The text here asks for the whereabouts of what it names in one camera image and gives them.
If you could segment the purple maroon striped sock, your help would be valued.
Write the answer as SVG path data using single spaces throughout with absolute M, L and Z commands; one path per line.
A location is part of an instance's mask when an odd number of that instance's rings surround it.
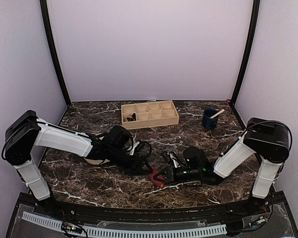
M 163 188 L 165 185 L 165 178 L 162 175 L 157 175 L 158 173 L 159 171 L 153 168 L 152 173 L 149 174 L 149 178 L 155 186 L 157 186 L 158 188 Z

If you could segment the brown beige argyle sock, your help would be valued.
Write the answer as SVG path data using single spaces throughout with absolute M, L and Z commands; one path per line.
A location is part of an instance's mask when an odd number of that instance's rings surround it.
M 137 120 L 137 118 L 136 118 L 135 113 L 127 115 L 124 119 L 124 121 L 126 121 L 126 122 L 131 122 L 131 121 L 136 121 L 136 120 Z

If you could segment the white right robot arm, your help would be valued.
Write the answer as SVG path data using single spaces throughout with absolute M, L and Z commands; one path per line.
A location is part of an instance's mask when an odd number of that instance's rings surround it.
M 218 185 L 244 161 L 254 154 L 261 157 L 261 165 L 252 187 L 251 198 L 244 203 L 243 210 L 254 215 L 263 206 L 270 187 L 288 159 L 293 144 L 290 128 L 276 120 L 251 118 L 238 139 L 213 163 L 209 162 L 202 149 L 191 146 L 183 151 L 185 165 L 175 167 L 170 153 L 162 157 L 169 166 L 156 172 L 152 181 L 162 184 L 200 181 L 207 185 Z

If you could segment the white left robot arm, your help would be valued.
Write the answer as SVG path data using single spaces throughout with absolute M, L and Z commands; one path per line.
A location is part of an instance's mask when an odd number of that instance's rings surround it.
M 128 174 L 147 175 L 152 172 L 149 155 L 141 150 L 147 142 L 135 143 L 131 133 L 120 125 L 108 133 L 90 134 L 72 131 L 37 117 L 26 111 L 5 132 L 1 157 L 15 167 L 40 207 L 49 216 L 60 212 L 60 205 L 52 199 L 52 191 L 32 160 L 32 148 L 46 147 L 76 154 L 97 162 L 109 161 Z

